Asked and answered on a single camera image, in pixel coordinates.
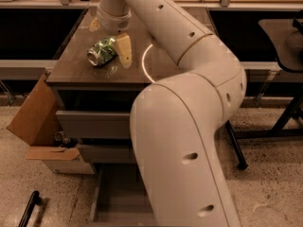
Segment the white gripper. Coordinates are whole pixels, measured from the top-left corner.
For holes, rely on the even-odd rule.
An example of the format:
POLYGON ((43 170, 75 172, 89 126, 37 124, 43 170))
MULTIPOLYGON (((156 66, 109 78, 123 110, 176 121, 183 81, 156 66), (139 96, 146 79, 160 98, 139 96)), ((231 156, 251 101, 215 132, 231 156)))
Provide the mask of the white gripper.
POLYGON ((98 7, 97 18, 94 18, 89 26, 91 32, 102 27, 108 34, 119 34, 116 37, 115 51, 123 68, 129 68, 132 64, 131 39, 127 33, 122 33, 129 29, 131 17, 129 10, 123 15, 111 15, 102 7, 98 7))

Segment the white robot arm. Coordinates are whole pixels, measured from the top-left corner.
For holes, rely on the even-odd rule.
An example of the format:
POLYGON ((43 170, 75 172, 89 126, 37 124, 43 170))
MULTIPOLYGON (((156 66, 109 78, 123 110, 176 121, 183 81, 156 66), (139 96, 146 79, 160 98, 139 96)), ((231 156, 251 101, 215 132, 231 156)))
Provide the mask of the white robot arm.
POLYGON ((243 101, 242 64, 172 0, 99 0, 98 20, 111 34, 126 30, 133 14, 182 70, 146 87, 130 116, 135 159, 158 224, 241 227, 215 133, 243 101))

